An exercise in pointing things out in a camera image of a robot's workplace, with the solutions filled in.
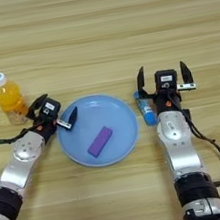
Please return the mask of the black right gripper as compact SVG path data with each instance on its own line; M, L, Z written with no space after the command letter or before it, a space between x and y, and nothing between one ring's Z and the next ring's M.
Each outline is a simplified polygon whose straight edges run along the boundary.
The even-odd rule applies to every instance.
M137 87L142 114L151 113L156 116L162 112L180 111L182 109L180 92L195 90L196 84L193 82L191 70L187 65L183 61L179 65L184 83L161 85L153 94L144 90L144 68L141 66L137 76Z

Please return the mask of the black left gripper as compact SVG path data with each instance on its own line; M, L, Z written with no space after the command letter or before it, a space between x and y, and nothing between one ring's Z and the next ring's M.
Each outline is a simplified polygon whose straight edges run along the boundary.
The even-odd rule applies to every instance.
M39 110L41 105L44 103L48 95L41 95L39 98L35 99L35 101L29 106L26 117L30 120L34 120L36 118L36 110ZM43 137L44 141L47 142L49 139L55 134L58 127L65 128L66 130L71 130L73 125L77 120L77 107L73 109L68 122L65 122L61 119L53 119L53 120L41 120L39 122L35 122L32 127L29 128L30 131L38 133Z

